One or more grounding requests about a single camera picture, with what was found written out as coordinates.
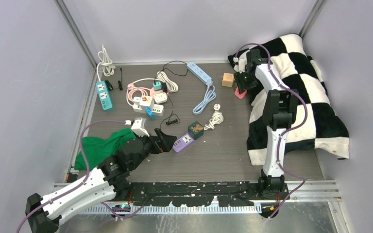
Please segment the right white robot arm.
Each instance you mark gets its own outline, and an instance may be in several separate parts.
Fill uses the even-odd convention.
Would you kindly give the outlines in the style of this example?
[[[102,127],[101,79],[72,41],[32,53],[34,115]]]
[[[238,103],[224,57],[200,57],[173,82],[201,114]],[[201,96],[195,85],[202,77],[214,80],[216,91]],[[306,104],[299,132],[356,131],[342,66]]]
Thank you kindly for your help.
[[[238,71],[234,74],[239,93],[262,85],[267,93],[262,113],[268,142],[267,156],[258,179],[257,192],[271,199],[285,189],[283,158],[288,130],[295,122],[298,99],[296,90],[290,90],[278,78],[270,57],[262,58],[259,50],[249,50],[246,58],[233,58]]]

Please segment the green patterned adapter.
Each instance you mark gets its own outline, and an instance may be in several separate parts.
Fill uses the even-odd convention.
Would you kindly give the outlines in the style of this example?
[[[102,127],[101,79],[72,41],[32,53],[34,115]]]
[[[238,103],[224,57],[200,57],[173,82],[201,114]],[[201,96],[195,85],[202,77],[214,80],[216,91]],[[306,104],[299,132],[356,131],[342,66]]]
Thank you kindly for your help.
[[[200,122],[195,121],[188,126],[188,135],[193,140],[199,139],[200,137],[203,136],[203,134],[204,134],[204,127]]]

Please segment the purple socket adapter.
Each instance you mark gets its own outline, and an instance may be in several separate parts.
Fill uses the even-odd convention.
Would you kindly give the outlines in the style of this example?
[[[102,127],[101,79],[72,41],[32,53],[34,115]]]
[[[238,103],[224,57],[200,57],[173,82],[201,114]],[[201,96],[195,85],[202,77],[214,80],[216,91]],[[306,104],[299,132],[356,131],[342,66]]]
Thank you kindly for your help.
[[[183,135],[182,137],[178,138],[174,142],[174,144],[172,146],[172,149],[175,152],[180,152],[181,150],[185,149],[188,145],[190,145],[194,141],[195,140],[188,133],[186,133],[185,135]]]

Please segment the light blue power strip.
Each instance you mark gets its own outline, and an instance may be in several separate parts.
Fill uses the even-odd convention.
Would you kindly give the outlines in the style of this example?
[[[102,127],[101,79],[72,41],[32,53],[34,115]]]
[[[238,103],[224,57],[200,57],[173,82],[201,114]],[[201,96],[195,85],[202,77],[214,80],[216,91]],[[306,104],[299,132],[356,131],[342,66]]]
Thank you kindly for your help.
[[[212,86],[213,81],[212,78],[203,71],[197,64],[194,62],[187,63],[187,69],[193,73],[201,82],[203,82],[207,86]]]

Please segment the teal power strip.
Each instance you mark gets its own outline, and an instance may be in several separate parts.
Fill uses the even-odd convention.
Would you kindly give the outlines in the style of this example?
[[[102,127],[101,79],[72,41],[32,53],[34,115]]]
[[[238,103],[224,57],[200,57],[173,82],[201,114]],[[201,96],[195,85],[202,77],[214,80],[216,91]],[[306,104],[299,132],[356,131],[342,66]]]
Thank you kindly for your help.
[[[105,81],[100,81],[96,83],[96,90],[100,99],[101,107],[103,110],[111,110],[113,104],[109,95],[108,84]]]

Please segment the pink plug adapter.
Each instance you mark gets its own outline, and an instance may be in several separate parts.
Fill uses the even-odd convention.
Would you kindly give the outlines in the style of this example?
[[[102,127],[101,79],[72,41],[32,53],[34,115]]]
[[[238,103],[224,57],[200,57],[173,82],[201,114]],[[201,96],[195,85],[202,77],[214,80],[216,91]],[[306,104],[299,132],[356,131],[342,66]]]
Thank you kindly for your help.
[[[237,87],[234,91],[234,95],[238,98],[238,99],[243,99],[247,94],[247,90],[244,90],[243,92],[240,92],[239,88]]]

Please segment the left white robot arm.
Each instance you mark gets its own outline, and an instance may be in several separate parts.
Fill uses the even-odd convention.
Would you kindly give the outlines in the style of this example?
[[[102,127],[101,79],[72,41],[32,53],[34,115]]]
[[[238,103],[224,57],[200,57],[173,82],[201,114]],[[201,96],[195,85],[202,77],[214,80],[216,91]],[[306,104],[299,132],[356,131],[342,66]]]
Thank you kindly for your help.
[[[32,194],[27,199],[26,219],[33,233],[54,233],[59,226],[86,208],[105,201],[126,200],[127,177],[150,154],[169,152],[176,136],[156,128],[155,135],[130,139],[87,175],[51,194]]]

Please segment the orange cube adapter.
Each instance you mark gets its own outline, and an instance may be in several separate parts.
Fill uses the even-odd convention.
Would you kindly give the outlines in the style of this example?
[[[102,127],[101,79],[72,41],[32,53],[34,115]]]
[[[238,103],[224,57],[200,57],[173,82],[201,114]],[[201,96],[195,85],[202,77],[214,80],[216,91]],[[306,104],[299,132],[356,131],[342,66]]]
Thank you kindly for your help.
[[[235,79],[233,73],[224,73],[222,76],[221,85],[224,87],[233,87],[234,81]]]

